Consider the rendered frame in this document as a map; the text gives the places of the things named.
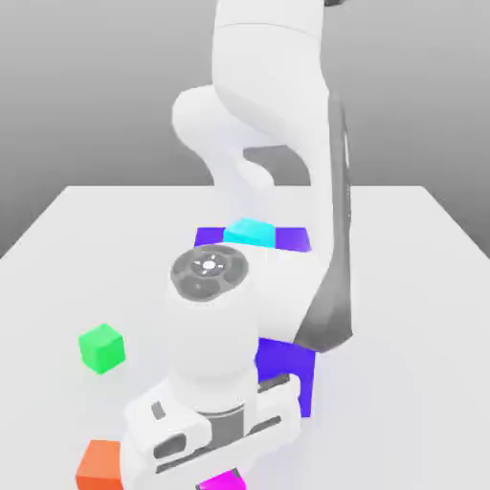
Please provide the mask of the small magenta cube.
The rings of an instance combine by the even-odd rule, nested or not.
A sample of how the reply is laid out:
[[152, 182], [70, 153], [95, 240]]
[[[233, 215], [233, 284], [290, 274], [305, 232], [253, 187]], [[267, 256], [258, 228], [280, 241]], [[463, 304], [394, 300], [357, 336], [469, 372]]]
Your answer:
[[238, 470], [233, 469], [200, 482], [196, 485], [195, 490], [247, 490], [247, 487]]

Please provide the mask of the small orange cube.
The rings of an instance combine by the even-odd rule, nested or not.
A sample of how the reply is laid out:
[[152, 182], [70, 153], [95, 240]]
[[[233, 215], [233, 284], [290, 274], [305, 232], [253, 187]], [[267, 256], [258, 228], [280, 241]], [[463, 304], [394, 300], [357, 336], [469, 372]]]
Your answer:
[[78, 490], [123, 490], [118, 441], [91, 440], [76, 472]]

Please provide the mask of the large purple box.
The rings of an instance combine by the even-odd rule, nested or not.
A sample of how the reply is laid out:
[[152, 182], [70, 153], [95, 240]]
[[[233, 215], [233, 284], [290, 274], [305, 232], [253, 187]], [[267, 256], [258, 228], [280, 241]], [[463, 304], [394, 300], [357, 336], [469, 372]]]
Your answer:
[[[198, 227], [194, 246], [221, 243], [225, 227]], [[305, 228], [276, 227], [274, 249], [308, 253], [311, 251], [309, 235]], [[301, 416], [309, 418], [312, 411], [312, 395], [316, 354], [305, 347], [260, 338], [256, 355], [258, 380], [265, 381], [279, 374], [295, 374], [300, 378], [299, 403]]]

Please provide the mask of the small green cube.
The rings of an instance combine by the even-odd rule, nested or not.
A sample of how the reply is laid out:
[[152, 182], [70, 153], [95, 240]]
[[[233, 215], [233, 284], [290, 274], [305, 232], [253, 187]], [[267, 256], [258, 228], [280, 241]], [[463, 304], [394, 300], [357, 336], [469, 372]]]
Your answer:
[[106, 323], [80, 335], [78, 346], [82, 362], [99, 375], [126, 358], [123, 336]]

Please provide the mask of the small cyan cube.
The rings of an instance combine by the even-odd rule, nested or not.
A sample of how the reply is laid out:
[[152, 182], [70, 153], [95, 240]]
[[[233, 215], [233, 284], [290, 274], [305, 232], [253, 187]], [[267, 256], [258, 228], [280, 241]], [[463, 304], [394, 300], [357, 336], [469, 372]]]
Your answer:
[[254, 219], [240, 218], [225, 228], [223, 241], [275, 248], [276, 227], [270, 223]]

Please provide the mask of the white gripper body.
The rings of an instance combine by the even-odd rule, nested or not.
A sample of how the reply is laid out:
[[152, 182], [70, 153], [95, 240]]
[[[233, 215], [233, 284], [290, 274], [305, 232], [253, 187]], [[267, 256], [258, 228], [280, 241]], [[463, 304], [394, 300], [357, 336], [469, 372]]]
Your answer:
[[123, 490], [193, 490], [294, 441], [301, 431], [300, 378], [281, 374], [223, 412], [200, 412], [169, 376], [130, 402], [121, 442]]

